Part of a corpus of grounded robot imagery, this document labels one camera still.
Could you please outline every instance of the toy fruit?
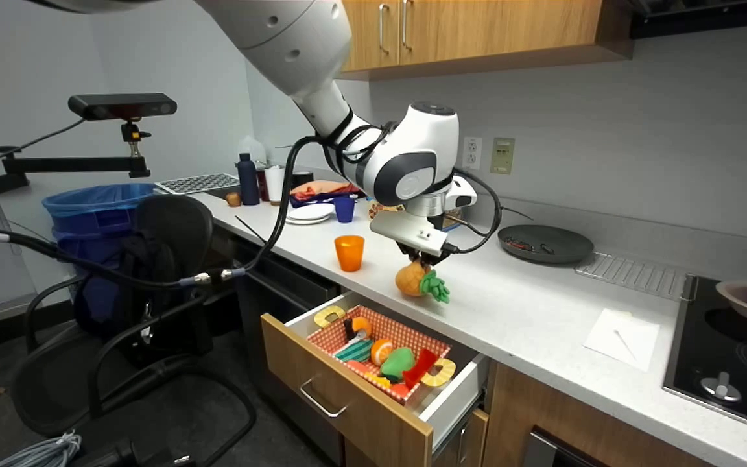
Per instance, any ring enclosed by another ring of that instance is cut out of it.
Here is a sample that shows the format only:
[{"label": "toy fruit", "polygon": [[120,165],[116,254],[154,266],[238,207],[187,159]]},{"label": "toy fruit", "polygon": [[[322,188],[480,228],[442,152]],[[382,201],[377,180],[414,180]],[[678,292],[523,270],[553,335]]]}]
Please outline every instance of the toy fruit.
[{"label": "toy fruit", "polygon": [[425,272],[429,272],[429,267],[422,263],[410,263],[408,267],[401,267],[397,272],[397,281],[394,281],[400,294],[408,297],[408,298],[425,297],[422,288],[421,288]]},{"label": "toy fruit", "polygon": [[425,386],[443,386],[445,381],[452,381],[453,372],[456,372],[456,363],[453,363],[453,361],[438,358],[438,361],[431,367],[431,372],[422,374],[421,381],[422,381]]},{"label": "toy fruit", "polygon": [[382,367],[392,354],[394,354],[394,341],[392,338],[378,338],[370,345],[370,363]]},{"label": "toy fruit", "polygon": [[338,322],[343,318],[344,318],[343,307],[326,307],[314,318],[314,322],[316,322],[316,328],[330,328],[331,322]]},{"label": "toy fruit", "polygon": [[360,333],[364,333],[364,335],[370,338],[370,335],[373,335],[373,326],[370,326],[370,319],[366,319],[366,318],[352,318],[352,319],[349,319],[349,333],[352,333],[352,335],[360,335]]},{"label": "toy fruit", "polygon": [[397,288],[408,298],[431,297],[436,302],[448,303],[445,284],[421,259],[410,263],[397,272]]}]

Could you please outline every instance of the stovetop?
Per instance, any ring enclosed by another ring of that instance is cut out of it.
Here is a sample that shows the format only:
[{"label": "stovetop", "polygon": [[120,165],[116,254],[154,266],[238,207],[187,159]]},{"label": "stovetop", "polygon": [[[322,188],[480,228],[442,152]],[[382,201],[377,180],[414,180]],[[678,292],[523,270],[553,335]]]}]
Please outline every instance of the stovetop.
[{"label": "stovetop", "polygon": [[747,420],[747,319],[717,294],[719,281],[691,281],[665,386]]}]

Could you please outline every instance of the toy food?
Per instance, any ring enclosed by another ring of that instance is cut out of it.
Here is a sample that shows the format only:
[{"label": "toy food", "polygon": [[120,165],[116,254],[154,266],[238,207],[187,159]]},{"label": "toy food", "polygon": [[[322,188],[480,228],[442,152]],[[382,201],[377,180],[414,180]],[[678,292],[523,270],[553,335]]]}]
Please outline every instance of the toy food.
[{"label": "toy food", "polygon": [[453,361],[438,358],[438,361],[431,367],[431,372],[422,374],[421,381],[422,381],[425,386],[443,386],[445,381],[452,381],[453,372],[456,372],[456,363],[453,363]]},{"label": "toy food", "polygon": [[394,341],[392,338],[378,338],[370,345],[370,363],[382,367],[392,354],[394,354]]},{"label": "toy food", "polygon": [[314,322],[316,322],[316,328],[330,328],[331,322],[338,322],[343,318],[344,318],[343,307],[326,307],[314,318]]},{"label": "toy food", "polygon": [[228,196],[226,196],[226,206],[228,206],[228,207],[238,207],[238,206],[241,206],[241,196],[238,196],[238,192],[228,192]]},{"label": "toy food", "polygon": [[429,276],[422,279],[421,288],[422,288],[425,297],[448,303],[445,281],[436,279],[434,270],[429,270]]},{"label": "toy food", "polygon": [[401,374],[414,367],[414,354],[410,349],[394,349],[394,354],[382,363],[378,374],[401,381]]},{"label": "toy food", "polygon": [[347,341],[334,357],[339,361],[369,361],[370,341],[366,335],[359,335],[359,338]]},{"label": "toy food", "polygon": [[418,363],[401,374],[404,386],[413,390],[425,377],[425,372],[434,368],[436,361],[438,361],[436,354],[421,349]]},{"label": "toy food", "polygon": [[425,279],[429,267],[422,263],[410,263],[408,267],[401,267],[394,279],[397,288],[401,297],[408,298],[421,298],[425,297],[421,284]]},{"label": "toy food", "polygon": [[349,333],[352,333],[352,335],[359,335],[359,333],[373,335],[373,326],[370,326],[370,319],[366,319],[366,318],[352,318],[352,319],[349,319]]}]

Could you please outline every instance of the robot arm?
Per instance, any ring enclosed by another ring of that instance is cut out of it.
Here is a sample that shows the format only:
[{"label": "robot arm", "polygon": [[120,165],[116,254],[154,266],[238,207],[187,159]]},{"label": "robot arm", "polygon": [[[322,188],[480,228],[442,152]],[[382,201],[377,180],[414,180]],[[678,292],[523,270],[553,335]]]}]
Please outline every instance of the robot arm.
[{"label": "robot arm", "polygon": [[[113,0],[47,4],[71,12],[116,6]],[[263,75],[296,102],[325,141],[326,165],[339,178],[382,206],[404,206],[401,213],[377,215],[370,228],[408,248],[410,254],[442,259],[445,235],[429,218],[478,204],[466,180],[453,175],[456,113],[414,104],[392,132],[352,114],[334,84],[349,51],[343,0],[196,4]]]}]

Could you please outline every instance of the drawer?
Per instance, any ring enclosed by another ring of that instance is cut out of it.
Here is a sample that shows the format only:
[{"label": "drawer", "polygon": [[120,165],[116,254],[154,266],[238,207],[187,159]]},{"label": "drawer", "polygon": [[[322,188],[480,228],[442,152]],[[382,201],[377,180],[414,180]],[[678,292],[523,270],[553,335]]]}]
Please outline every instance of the drawer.
[{"label": "drawer", "polygon": [[266,368],[314,405],[373,464],[431,464],[436,449],[473,414],[486,380],[486,358],[445,341],[452,345],[445,358],[456,363],[456,377],[442,390],[421,386],[400,405],[309,341],[318,331],[314,315],[325,307],[369,307],[404,322],[355,294],[331,298],[287,326],[263,315]]}]

